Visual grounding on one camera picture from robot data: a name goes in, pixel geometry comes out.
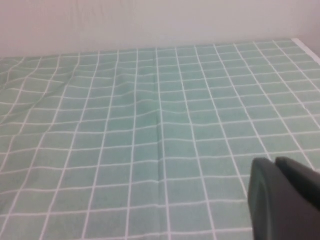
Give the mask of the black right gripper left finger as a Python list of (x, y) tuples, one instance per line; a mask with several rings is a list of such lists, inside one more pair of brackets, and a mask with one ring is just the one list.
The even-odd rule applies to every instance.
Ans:
[(320, 209), (290, 184), (275, 161), (252, 161), (248, 206), (255, 240), (318, 240)]

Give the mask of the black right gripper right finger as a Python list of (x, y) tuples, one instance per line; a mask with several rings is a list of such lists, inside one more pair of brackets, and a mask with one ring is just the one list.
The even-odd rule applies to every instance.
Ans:
[(319, 210), (320, 174), (288, 157), (277, 157), (275, 165), (295, 190)]

